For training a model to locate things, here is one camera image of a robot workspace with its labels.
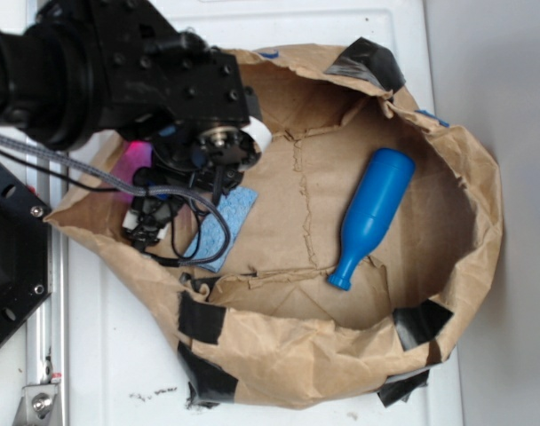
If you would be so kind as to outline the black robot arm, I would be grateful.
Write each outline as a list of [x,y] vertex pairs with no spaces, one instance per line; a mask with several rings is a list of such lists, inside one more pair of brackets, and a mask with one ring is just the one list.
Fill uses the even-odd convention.
[[0,31],[0,126],[54,151],[112,130],[149,143],[169,182],[222,192],[271,141],[237,58],[147,1],[50,1]]

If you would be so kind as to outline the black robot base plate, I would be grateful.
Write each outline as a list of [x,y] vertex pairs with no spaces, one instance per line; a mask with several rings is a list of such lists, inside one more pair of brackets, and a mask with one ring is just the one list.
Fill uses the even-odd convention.
[[49,212],[0,162],[0,349],[49,295]]

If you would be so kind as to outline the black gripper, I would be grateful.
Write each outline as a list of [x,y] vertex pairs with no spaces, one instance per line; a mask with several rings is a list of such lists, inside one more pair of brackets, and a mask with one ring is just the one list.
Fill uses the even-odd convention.
[[113,130],[149,143],[168,183],[229,193],[272,142],[236,57],[175,29],[148,1],[50,1],[34,35],[60,96],[36,132],[50,149]]

